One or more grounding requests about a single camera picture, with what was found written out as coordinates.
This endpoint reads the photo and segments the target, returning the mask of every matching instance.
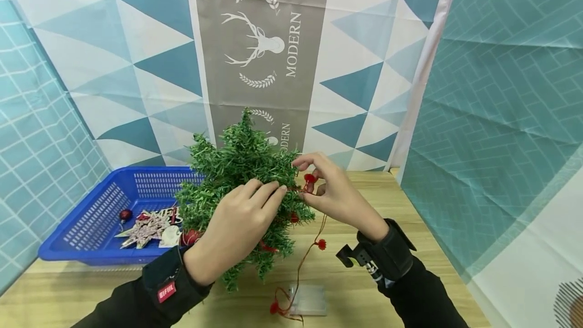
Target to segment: green tinsel branch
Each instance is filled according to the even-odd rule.
[[[203,174],[204,181],[199,186],[185,182],[176,194],[185,231],[204,232],[223,196],[250,179],[256,178],[264,183],[278,181],[288,189],[298,187],[298,171],[292,167],[292,160],[298,153],[274,151],[265,140],[265,133],[253,129],[249,109],[244,110],[241,122],[225,130],[222,138],[225,145],[217,149],[203,135],[194,135],[195,144],[190,147],[191,168]],[[237,290],[238,276],[246,264],[255,265],[263,280],[273,269],[276,255],[285,258],[292,254],[294,242],[288,231],[294,214],[299,224],[315,218],[298,193],[291,191],[285,195],[275,220],[262,239],[266,246],[279,252],[265,251],[258,245],[244,261],[223,274],[222,282],[227,291]]]

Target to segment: star ornament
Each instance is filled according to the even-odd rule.
[[[144,211],[136,218],[132,228],[119,233],[116,237],[127,237],[121,248],[135,244],[136,248],[141,249],[153,239],[162,239],[162,233],[169,226],[168,217]]]

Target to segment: light wood surface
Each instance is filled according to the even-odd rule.
[[[349,175],[382,216],[399,222],[418,248],[417,256],[441,277],[450,298],[470,327],[490,327],[394,177],[382,172],[350,172]],[[269,305],[277,286],[287,289],[295,281],[300,258],[314,240],[321,217],[318,215],[312,224],[292,231],[296,253],[277,262],[265,284],[259,281],[253,268],[239,279],[237,293],[225,293],[218,283],[204,303],[192,309],[175,327],[301,327],[300,322],[270,315]],[[300,279],[301,283],[325,286],[328,314],[326,317],[306,317],[305,327],[403,327],[390,301],[376,290],[365,269],[357,266],[346,268],[335,257],[344,244],[356,245],[356,231],[329,219],[322,236],[327,242],[326,250],[312,249]],[[106,299],[113,288],[137,278],[139,274],[139,268],[132,266],[125,267],[125,270],[97,271],[76,262],[37,260],[0,297],[0,326],[70,327],[91,312],[97,302]]]

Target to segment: blue plastic basket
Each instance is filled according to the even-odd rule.
[[[184,181],[204,179],[189,167],[125,167],[100,182],[41,245],[38,256],[48,261],[77,260],[91,266],[149,263],[163,254],[152,240],[143,249],[120,249],[119,212],[170,208]],[[135,218],[124,229],[133,226]]]

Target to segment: wrist mount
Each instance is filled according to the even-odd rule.
[[[359,266],[369,268],[370,263],[374,262],[384,278],[398,281],[413,265],[411,250],[417,251],[417,249],[397,222],[388,218],[385,222],[389,225],[389,232],[379,243],[373,242],[363,233],[358,232],[356,247],[352,249],[346,244],[336,256],[346,267],[353,267],[356,262]]]
[[[142,283],[154,307],[169,320],[177,322],[202,301],[211,286],[199,286],[184,267],[187,250],[173,247],[142,269]]]

